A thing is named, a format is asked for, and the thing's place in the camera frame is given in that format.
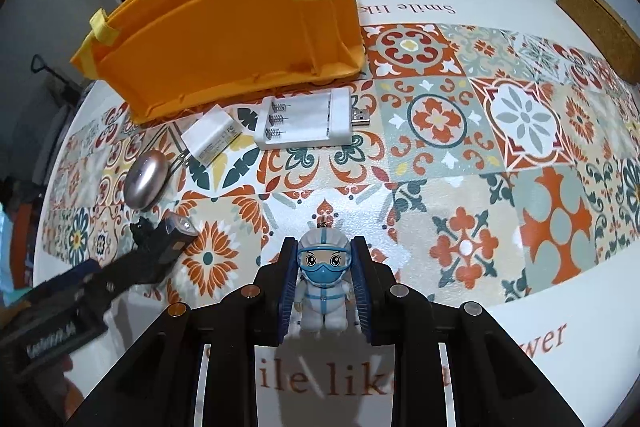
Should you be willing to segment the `medic figurine toy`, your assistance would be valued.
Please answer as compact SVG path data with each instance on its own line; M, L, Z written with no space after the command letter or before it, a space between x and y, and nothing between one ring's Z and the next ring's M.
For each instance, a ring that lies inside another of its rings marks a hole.
M309 230L299 239L296 261L299 281L294 307L300 330L308 334L345 332L347 303L354 299L349 275L352 245L347 236L334 228Z

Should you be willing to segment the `black small flashlight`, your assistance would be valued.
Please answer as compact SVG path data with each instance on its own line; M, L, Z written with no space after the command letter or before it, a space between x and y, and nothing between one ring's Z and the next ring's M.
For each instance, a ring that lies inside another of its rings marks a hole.
M157 225L141 217L130 225L134 239L134 266L148 277L169 271L200 232L189 218L169 211Z

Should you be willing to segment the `silver egg-shaped speaker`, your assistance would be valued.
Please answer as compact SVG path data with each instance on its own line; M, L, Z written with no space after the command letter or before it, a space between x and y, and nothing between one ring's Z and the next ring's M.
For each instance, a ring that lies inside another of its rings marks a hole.
M126 205L143 210L157 200L168 178L169 161L158 150L141 154L129 169L122 194Z

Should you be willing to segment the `white battery charger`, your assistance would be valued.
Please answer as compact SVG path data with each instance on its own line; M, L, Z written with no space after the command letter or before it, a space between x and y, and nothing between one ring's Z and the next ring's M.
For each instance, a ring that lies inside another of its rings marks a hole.
M354 128L370 124L370 117L366 108L352 103L349 87L288 98L266 96L254 141L261 150L349 145Z

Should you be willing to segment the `white usb wall plug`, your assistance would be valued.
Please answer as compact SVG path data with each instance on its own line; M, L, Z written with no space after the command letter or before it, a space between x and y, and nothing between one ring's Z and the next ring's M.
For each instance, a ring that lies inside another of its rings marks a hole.
M239 121L219 105L205 113L180 118L171 126L177 133L178 147L178 156L172 162L172 168L189 160L209 167L242 133Z

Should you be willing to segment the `patterned tile table mat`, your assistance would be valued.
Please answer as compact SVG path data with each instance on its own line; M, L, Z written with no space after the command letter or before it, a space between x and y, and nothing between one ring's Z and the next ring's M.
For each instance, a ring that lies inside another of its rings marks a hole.
M369 122L347 144L262 150L258 108L203 166L181 135L195 113L138 127L118 103L72 134L40 225L68 265L129 251L134 161L169 162L146 214L188 217L198 238L151 296L216 303L277 258L284 239L336 228L367 239L399 280L441 303L508 303L561 284L639 237L639 112L600 56L468 25L363 31L368 59L348 84Z

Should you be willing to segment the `orange plastic crate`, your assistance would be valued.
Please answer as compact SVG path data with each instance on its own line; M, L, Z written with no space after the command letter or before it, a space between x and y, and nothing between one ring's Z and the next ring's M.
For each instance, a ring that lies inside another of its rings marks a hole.
M126 0L73 55L147 122L254 92L356 75L356 0Z

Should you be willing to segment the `woven cork box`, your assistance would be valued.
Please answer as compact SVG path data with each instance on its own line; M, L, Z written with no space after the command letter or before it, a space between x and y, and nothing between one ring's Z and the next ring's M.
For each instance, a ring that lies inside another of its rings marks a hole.
M556 0L582 28L614 72L631 84L640 78L639 36L605 0Z

